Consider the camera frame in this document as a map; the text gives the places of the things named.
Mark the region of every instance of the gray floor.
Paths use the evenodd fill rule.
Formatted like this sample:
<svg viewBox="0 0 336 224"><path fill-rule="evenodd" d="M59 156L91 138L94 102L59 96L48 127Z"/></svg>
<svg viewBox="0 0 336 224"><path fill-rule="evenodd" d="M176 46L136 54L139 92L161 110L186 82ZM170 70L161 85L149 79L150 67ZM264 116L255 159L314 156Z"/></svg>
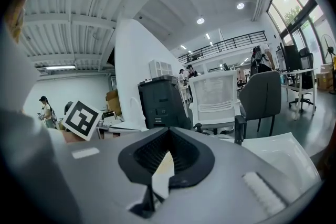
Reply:
<svg viewBox="0 0 336 224"><path fill-rule="evenodd" d="M289 101L297 97L297 93L289 90ZM318 161L323 149L329 143L336 121L336 95L317 91L316 112L312 116L312 105L303 104L304 112L299 119L294 120L296 106L288 107L286 90L282 89L282 106L280 114L276 115L273 136L291 132L297 141L311 156L314 162ZM262 119L260 130L257 132L258 120L247 122L246 139L265 137L269 135L271 118Z"/></svg>

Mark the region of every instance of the white desk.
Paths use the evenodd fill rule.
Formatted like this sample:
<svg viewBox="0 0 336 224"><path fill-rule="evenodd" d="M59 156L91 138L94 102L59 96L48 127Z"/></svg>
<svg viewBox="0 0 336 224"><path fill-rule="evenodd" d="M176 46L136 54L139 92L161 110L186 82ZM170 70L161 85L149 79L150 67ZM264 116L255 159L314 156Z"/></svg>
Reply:
<svg viewBox="0 0 336 224"><path fill-rule="evenodd" d="M296 108L296 113L295 113L295 118L294 120L297 120L298 119L298 115L299 115L299 109L300 109L300 102L301 102L301 96L303 94L306 94L306 93L309 93L309 92L312 92L313 93L313 115L315 114L315 75L314 75L314 68L311 68L311 69L303 69L303 70L297 70L297 71L293 71L293 72L284 72L284 73L280 73L281 76L285 76L286 79L286 85L281 85L281 87L283 88L286 88L286 92L287 92L287 102L288 102L288 89L291 89L291 90L295 90L295 91L298 91L299 92L299 102L298 102L298 106ZM313 82L313 88L311 89L302 89L302 74L303 73L306 73L306 72L311 72L312 73L312 82ZM289 86L288 85L288 76L289 75L296 75L296 83L298 81L298 77L299 77L299 80L300 80L300 83L299 83L299 87L292 87L292 86Z"/></svg>

